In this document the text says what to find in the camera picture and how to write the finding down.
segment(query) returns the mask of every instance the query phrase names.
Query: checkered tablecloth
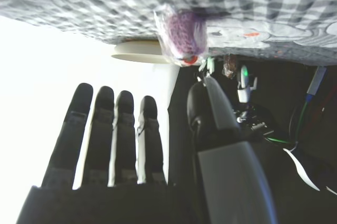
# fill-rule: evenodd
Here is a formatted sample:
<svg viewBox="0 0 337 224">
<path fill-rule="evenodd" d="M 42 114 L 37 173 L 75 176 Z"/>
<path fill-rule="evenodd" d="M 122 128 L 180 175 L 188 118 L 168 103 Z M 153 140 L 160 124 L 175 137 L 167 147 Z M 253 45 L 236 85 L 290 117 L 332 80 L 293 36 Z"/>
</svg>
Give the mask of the checkered tablecloth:
<svg viewBox="0 0 337 224">
<path fill-rule="evenodd" d="M 214 55 L 337 64 L 337 0 L 0 0 L 0 15 L 116 44 L 156 38 L 153 10 L 165 3 L 210 19 Z"/>
</svg>

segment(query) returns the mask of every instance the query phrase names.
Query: red wire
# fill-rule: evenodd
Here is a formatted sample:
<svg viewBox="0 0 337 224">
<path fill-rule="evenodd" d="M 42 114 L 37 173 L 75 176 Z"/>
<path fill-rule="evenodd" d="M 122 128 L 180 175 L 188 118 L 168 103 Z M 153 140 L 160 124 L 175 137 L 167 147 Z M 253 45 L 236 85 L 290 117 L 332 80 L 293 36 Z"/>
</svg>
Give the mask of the red wire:
<svg viewBox="0 0 337 224">
<path fill-rule="evenodd" d="M 320 106 L 317 108 L 316 112 L 314 113 L 313 119 L 306 125 L 304 130 L 301 133 L 301 137 L 305 136 L 309 129 L 316 123 L 316 121 L 319 119 L 319 116 L 322 112 L 322 109 L 326 106 L 326 104 L 330 101 L 330 99 L 333 97 L 335 92 L 337 91 L 337 84 L 332 88 L 330 93 L 326 96 L 324 101 L 320 104 Z"/>
</svg>

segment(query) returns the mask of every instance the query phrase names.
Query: gray checkered fabric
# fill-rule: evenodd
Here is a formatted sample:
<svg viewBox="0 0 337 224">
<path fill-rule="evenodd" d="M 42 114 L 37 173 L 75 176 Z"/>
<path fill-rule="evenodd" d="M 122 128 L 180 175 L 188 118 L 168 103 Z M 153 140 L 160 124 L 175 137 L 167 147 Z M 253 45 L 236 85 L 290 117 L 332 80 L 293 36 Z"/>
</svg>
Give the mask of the gray checkered fabric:
<svg viewBox="0 0 337 224">
<path fill-rule="evenodd" d="M 287 33 L 278 34 L 278 25 L 272 25 L 264 40 L 267 47 L 223 46 L 214 54 L 240 52 L 306 64 L 337 64 L 337 0 L 0 0 L 0 15 L 116 44 L 126 38 L 155 38 L 153 10 L 165 3 L 192 8 L 216 23 L 214 27 L 229 18 L 246 26 L 268 23 L 306 31 L 305 37 L 286 39 Z"/>
</svg>

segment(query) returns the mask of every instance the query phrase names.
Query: plastic wrapped purple item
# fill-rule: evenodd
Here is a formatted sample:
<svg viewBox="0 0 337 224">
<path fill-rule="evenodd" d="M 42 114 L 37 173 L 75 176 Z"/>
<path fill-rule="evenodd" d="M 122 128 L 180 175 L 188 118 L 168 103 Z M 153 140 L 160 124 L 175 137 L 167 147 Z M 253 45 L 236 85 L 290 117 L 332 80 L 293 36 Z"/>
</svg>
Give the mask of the plastic wrapped purple item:
<svg viewBox="0 0 337 224">
<path fill-rule="evenodd" d="M 198 65 L 207 58 L 205 19 L 188 9 L 165 5 L 154 12 L 163 55 L 179 66 Z"/>
</svg>

